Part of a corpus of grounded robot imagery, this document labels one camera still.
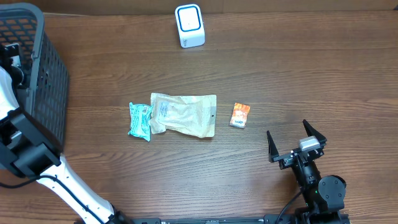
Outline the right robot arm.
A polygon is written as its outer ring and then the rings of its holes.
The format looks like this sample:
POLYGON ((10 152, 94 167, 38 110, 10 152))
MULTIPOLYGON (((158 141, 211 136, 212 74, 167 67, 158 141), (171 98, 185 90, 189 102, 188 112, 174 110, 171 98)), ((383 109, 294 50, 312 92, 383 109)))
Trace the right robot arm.
POLYGON ((322 177, 315 159, 324 155, 327 138, 302 121, 307 137, 299 141, 299 147, 280 155, 271 133, 267 132, 269 162, 277 162, 280 169, 291 168, 299 186, 299 192, 277 215, 265 215, 264 223, 345 224, 349 215, 344 209, 346 182, 338 175, 322 177))

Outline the beige plastic pouch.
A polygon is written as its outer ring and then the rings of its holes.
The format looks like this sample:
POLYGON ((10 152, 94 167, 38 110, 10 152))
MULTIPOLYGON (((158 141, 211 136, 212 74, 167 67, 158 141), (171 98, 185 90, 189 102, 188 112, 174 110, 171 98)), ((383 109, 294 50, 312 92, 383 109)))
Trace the beige plastic pouch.
POLYGON ((153 134, 178 131, 198 138, 215 135, 216 95, 170 96, 152 93, 149 124, 153 134))

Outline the teal snack packet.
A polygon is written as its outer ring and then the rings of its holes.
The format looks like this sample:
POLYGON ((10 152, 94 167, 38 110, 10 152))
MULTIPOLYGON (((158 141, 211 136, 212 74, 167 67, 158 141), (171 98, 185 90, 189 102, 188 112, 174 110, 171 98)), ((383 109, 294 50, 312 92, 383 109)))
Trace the teal snack packet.
POLYGON ((131 122, 129 126, 130 130, 127 134, 149 142, 151 134, 149 120, 151 118, 152 106, 130 102, 129 113, 131 122))

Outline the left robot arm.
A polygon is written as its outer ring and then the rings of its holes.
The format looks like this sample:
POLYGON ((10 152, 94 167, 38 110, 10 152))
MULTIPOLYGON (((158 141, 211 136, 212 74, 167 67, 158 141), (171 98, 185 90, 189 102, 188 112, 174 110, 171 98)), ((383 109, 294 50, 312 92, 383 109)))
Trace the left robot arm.
POLYGON ((1 167, 57 194, 82 223, 131 223, 132 220, 101 198, 73 171, 58 142, 17 100, 24 82, 19 46, 1 46, 1 167))

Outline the orange small box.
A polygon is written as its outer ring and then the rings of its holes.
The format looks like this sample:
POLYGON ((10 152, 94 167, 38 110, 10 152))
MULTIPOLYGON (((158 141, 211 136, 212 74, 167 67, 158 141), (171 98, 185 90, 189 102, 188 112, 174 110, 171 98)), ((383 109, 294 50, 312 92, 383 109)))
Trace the orange small box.
POLYGON ((251 107, 249 105, 235 103, 229 125, 244 129, 246 127, 250 109, 251 107))

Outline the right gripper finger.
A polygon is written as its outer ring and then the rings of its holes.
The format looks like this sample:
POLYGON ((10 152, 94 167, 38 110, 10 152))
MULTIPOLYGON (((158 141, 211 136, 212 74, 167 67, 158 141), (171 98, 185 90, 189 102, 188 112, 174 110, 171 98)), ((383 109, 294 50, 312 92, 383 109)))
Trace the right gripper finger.
POLYGON ((318 140, 318 142, 320 144, 325 144, 326 143, 326 137, 323 134, 319 133, 315 128, 313 128, 311 126, 311 124, 306 119, 304 119, 302 121, 302 123, 303 123, 303 126, 304 126, 304 128, 306 130, 306 133, 307 133, 308 137, 314 136, 314 137, 316 137, 316 139, 318 140))
POLYGON ((267 134, 267 141, 268 141, 269 162, 274 162, 275 158, 279 157, 279 152, 276 148, 276 145, 274 143, 274 140, 271 136, 270 131, 267 131, 266 134, 267 134))

